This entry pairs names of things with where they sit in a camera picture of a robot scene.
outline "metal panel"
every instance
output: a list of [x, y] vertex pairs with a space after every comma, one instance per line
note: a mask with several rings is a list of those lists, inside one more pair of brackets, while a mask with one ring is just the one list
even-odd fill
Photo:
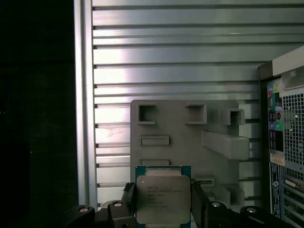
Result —
[[283, 37], [276, 35], [268, 36], [193, 36], [193, 37], [149, 37], [149, 38], [95, 38], [94, 45], [138, 45], [138, 44], [221, 44], [221, 43], [267, 43], [267, 42], [280, 42], [280, 43], [301, 43], [304, 36], [301, 35], [285, 35]]
[[175, 83], [255, 81], [257, 67], [257, 64], [103, 67], [94, 70], [94, 83], [120, 85], [125, 83], [170, 83], [172, 81]]
[[[301, 46], [302, 0], [75, 0], [75, 3], [86, 5], [82, 11], [91, 10], [76, 20], [78, 29], [86, 29], [78, 31], [82, 40], [76, 39], [76, 50], [81, 44], [90, 44], [86, 46], [90, 50], [76, 53], [89, 55], [82, 58], [82, 70], [86, 71], [77, 77], [91, 78], [93, 51], [95, 90], [91, 90], [91, 82], [88, 90], [79, 95], [78, 91], [87, 84], [78, 87], [77, 103], [81, 98], [86, 101], [86, 96], [90, 101], [94, 93], [95, 107], [91, 103], [90, 110], [95, 110], [95, 122], [91, 114], [88, 121], [78, 118], [78, 129], [89, 124], [90, 137], [86, 135], [87, 129], [78, 133], [85, 134], [91, 148], [84, 151], [79, 144], [78, 153], [84, 151], [82, 154], [88, 155], [91, 174], [98, 164], [95, 180], [99, 203], [110, 199], [107, 195], [117, 198], [112, 194], [116, 190], [110, 189], [122, 187], [129, 180], [129, 107], [134, 99], [238, 100], [247, 119], [239, 134], [251, 139], [250, 157], [259, 157], [256, 68]], [[76, 65], [77, 74], [81, 72], [80, 66]], [[258, 169], [258, 162], [241, 162], [240, 177], [258, 177]], [[94, 196], [96, 185], [90, 186], [90, 194]]]
[[113, 96], [113, 95], [149, 95], [149, 94], [197, 94], [197, 93], [255, 93], [258, 90], [258, 84], [253, 83], [157, 83], [157, 84], [133, 84], [126, 86], [103, 86], [100, 85], [95, 89], [96, 96]]
[[94, 64], [264, 62], [297, 47], [299, 45], [231, 44], [222, 46], [103, 48], [94, 50]]
[[155, 94], [95, 97], [95, 104], [113, 105], [130, 103], [132, 100], [175, 99], [175, 100], [257, 100], [258, 93], [209, 93], [209, 94]]
[[101, 205], [107, 201], [120, 200], [123, 196], [124, 187], [109, 187], [109, 188], [98, 188], [98, 203]]
[[303, 25], [251, 25], [251, 26], [211, 26], [211, 27], [156, 27], [156, 28], [101, 28], [93, 31], [94, 38], [120, 38], [120, 37], [170, 37], [175, 36], [213, 36], [227, 37], [237, 36], [239, 38], [247, 36], [281, 36], [280, 40], [284, 40], [285, 36], [299, 35], [302, 36], [304, 31]]
[[239, 188], [244, 191], [245, 198], [261, 196], [261, 182], [259, 180], [241, 181]]
[[303, 13], [303, 8], [97, 10], [93, 25], [286, 24], [303, 23]]
[[130, 182], [130, 167], [97, 168], [97, 183], [127, 182]]
[[93, 6], [221, 6], [303, 4], [302, 0], [93, 0]]
[[102, 126], [96, 129], [96, 143], [130, 143], [130, 126]]
[[239, 135], [249, 139], [258, 139], [260, 137], [259, 123], [246, 123], [239, 126]]
[[247, 179], [260, 176], [260, 162], [247, 161], [239, 163], [239, 177]]

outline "rectangular slot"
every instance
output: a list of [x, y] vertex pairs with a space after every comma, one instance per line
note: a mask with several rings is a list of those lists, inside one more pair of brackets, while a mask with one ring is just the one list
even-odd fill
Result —
[[142, 146], [169, 146], [170, 139], [168, 136], [141, 136]]
[[186, 124], [206, 124], [207, 123], [207, 106], [205, 104], [190, 104], [188, 108], [188, 121]]
[[244, 109], [224, 109], [220, 112], [220, 122], [222, 125], [244, 125]]
[[230, 115], [231, 125], [241, 125], [242, 123], [242, 112], [241, 111], [232, 111]]
[[153, 104], [140, 104], [138, 107], [138, 124], [155, 124], [156, 106]]
[[214, 187], [214, 177], [210, 175], [202, 175], [195, 178], [200, 183], [201, 187]]

